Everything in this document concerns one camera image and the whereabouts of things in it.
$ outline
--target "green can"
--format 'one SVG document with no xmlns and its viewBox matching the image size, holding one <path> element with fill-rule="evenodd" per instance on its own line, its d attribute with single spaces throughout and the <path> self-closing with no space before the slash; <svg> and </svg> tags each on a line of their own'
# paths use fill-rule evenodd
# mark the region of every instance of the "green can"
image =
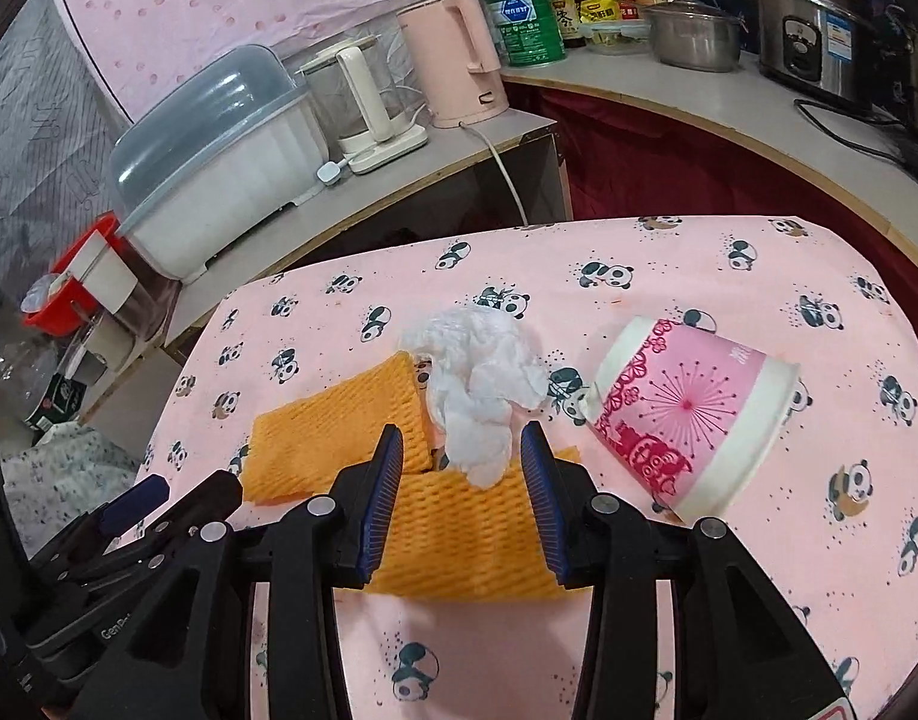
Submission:
<svg viewBox="0 0 918 720">
<path fill-rule="evenodd" d="M 566 57 L 549 0 L 486 0 L 513 67 L 532 67 Z"/>
</svg>

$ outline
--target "rice cooker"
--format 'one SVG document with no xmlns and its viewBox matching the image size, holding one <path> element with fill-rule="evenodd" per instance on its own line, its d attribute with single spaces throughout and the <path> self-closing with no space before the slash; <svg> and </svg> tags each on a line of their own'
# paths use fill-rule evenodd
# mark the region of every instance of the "rice cooker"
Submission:
<svg viewBox="0 0 918 720">
<path fill-rule="evenodd" d="M 847 109 L 866 109 L 859 62 L 868 61 L 866 0 L 757 0 L 765 76 Z"/>
</svg>

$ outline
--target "white tissue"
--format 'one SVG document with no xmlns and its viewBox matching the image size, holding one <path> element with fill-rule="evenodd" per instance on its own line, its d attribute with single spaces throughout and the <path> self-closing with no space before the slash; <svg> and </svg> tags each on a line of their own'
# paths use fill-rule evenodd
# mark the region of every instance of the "white tissue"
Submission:
<svg viewBox="0 0 918 720">
<path fill-rule="evenodd" d="M 432 360 L 425 400 L 446 434 L 449 467 L 472 485 L 502 478 L 512 453 L 512 404 L 537 409 L 547 393 L 547 369 L 520 333 L 518 321 L 485 306 L 434 314 L 401 342 Z"/>
</svg>

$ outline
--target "clear plastic lid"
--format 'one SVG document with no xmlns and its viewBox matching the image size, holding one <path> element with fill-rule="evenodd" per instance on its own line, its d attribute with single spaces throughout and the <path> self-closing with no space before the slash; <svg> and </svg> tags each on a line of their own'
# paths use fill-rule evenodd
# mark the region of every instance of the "clear plastic lid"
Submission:
<svg viewBox="0 0 918 720">
<path fill-rule="evenodd" d="M 164 196 L 255 124 L 307 91 L 264 46 L 240 46 L 201 69 L 119 138 L 112 200 L 124 221 Z"/>
</svg>

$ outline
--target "stainless steel pot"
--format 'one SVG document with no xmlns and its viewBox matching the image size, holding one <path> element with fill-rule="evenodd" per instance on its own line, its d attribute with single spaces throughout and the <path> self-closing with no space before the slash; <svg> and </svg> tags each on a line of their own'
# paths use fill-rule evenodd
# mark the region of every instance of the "stainless steel pot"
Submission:
<svg viewBox="0 0 918 720">
<path fill-rule="evenodd" d="M 653 55 L 667 65 L 710 73 L 739 66 L 739 19 L 702 2 L 664 2 L 643 8 L 652 25 Z"/>
<path fill-rule="evenodd" d="M 760 69 L 849 108 L 866 108 L 857 65 L 871 30 L 865 0 L 758 0 Z"/>
</svg>

